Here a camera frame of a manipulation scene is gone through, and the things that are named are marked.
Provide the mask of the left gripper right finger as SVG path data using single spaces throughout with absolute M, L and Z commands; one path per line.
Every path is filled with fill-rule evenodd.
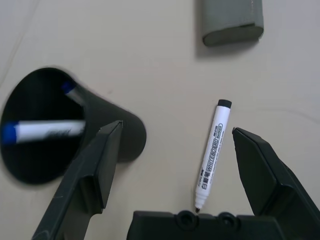
M 240 180 L 256 215 L 319 219 L 320 211 L 290 168 L 260 136 L 232 130 Z

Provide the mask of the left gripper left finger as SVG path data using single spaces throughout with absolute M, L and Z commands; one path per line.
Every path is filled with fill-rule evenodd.
M 106 208 L 115 175 L 123 123 L 103 126 L 67 169 L 34 240 L 83 240 L 92 216 Z

